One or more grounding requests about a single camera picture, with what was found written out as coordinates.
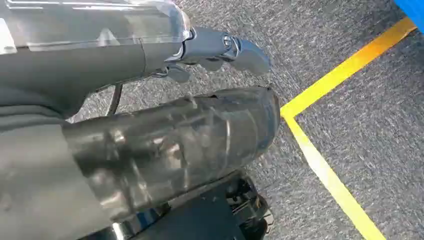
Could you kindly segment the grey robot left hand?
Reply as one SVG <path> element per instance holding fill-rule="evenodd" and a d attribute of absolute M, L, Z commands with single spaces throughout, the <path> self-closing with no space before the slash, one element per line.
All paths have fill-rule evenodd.
<path fill-rule="evenodd" d="M 116 112 L 126 83 L 225 62 L 271 68 L 171 0 L 1 1 L 1 239 L 262 240 L 273 216 L 243 167 L 278 133 L 271 87 Z"/>

